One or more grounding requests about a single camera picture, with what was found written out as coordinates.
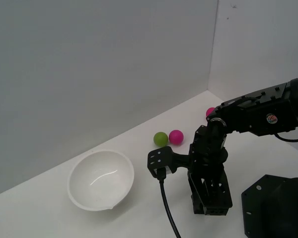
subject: white table surface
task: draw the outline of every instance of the white table surface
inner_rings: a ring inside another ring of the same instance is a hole
[[[159,183],[147,170],[147,154],[156,148],[153,135],[182,130],[184,144],[173,150],[187,153],[195,130],[206,124],[205,111],[220,103],[206,91],[91,149],[118,150],[134,165],[131,192],[113,210],[84,211],[68,198],[68,174],[85,153],[0,194],[0,238],[173,238]],[[183,238],[245,238],[241,193],[265,174],[298,177],[298,151],[273,136],[233,133],[225,146],[229,158],[224,165],[233,200],[227,216],[193,214],[185,169],[165,181],[171,213]]]

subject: logo sticker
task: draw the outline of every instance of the logo sticker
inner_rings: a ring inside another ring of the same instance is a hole
[[[267,114],[266,120],[269,124],[275,124],[278,121],[277,117],[274,114],[271,114],[271,113]]]

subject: ball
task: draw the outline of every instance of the ball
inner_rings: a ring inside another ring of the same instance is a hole
[[[169,140],[174,145],[180,145],[183,142],[184,135],[179,130],[173,130],[169,134]]]
[[[158,132],[154,135],[153,142],[159,147],[166,146],[168,143],[168,136],[164,132]]]
[[[215,108],[209,108],[207,109],[207,112],[205,113],[205,115],[208,117],[209,114],[211,114],[214,111]]]

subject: bowl rim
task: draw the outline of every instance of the bowl rim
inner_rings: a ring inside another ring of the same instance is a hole
[[[90,208],[90,207],[86,207],[86,206],[80,204],[80,203],[77,202],[77,201],[75,200],[75,198],[72,196],[72,193],[71,193],[71,190],[70,190],[70,180],[71,180],[71,177],[72,177],[72,174],[73,174],[74,170],[76,169],[76,167],[77,167],[77,166],[78,166],[84,159],[86,159],[86,158],[87,158],[88,156],[90,156],[90,155],[93,155],[93,154],[96,154],[96,153],[100,153],[100,152],[112,152],[112,153],[116,153],[116,154],[120,155],[121,157],[123,157],[123,158],[127,161],[128,165],[129,165],[129,167],[130,167],[130,169],[131,169],[131,172],[132,172],[132,174],[131,174],[131,175],[132,175],[132,178],[131,178],[130,184],[128,185],[126,191],[125,191],[125,192],[124,192],[124,193],[117,199],[117,201],[116,201],[114,204],[112,204],[111,206],[106,206],[106,207]],[[74,203],[77,207],[79,207],[79,208],[81,208],[81,209],[83,209],[83,210],[86,210],[86,211],[103,211],[103,210],[107,210],[107,209],[113,209],[119,202],[121,202],[121,201],[126,197],[126,195],[129,193],[129,191],[130,191],[130,189],[131,189],[131,187],[132,187],[132,185],[133,185],[133,183],[134,183],[134,178],[135,178],[134,166],[133,166],[133,164],[131,163],[130,159],[129,159],[127,156],[125,156],[123,153],[118,152],[118,151],[116,151],[116,150],[108,150],[108,149],[102,149],[102,150],[90,151],[89,153],[87,153],[86,155],[84,155],[84,157],[81,158],[81,159],[75,164],[75,166],[72,168],[72,170],[71,170],[71,172],[70,172],[70,174],[69,174],[69,176],[68,176],[68,180],[67,180],[67,191],[68,191],[68,195],[69,195],[70,200],[71,200],[72,203]]]

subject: black cable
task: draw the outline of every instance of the black cable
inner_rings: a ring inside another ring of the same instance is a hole
[[[171,223],[171,226],[172,226],[172,229],[175,233],[175,236],[177,238],[181,238],[181,235],[177,229],[177,226],[175,225],[174,223],[174,220],[172,218],[172,215],[171,215],[171,212],[170,212],[170,209],[169,209],[169,206],[168,206],[168,202],[167,202],[167,198],[165,196],[165,192],[164,192],[164,185],[163,185],[163,180],[160,181],[160,189],[161,189],[161,195],[162,195],[162,200],[163,200],[163,204],[164,204],[164,207],[165,207],[165,211],[167,212],[167,216],[169,218],[169,221]]]
[[[169,206],[168,206],[167,198],[166,198],[165,192],[164,192],[163,183],[164,183],[164,179],[166,177],[167,177],[167,172],[166,172],[165,167],[157,169],[157,179],[159,180],[159,183],[160,183],[161,196],[162,196],[163,204],[164,204],[164,207],[165,207],[165,211],[167,212],[167,216],[169,218],[169,221],[171,223],[171,226],[172,226],[172,229],[175,233],[175,236],[177,238],[181,238],[181,236],[179,234],[179,231],[177,229],[177,226],[175,225],[174,220],[172,218],[172,215],[171,215],[171,212],[170,212],[170,209],[169,209]]]
[[[285,139],[285,138],[280,137],[278,134],[275,134],[275,136],[276,136],[278,139],[280,139],[280,140],[282,140],[282,141],[285,141],[285,142],[298,142],[298,139]]]

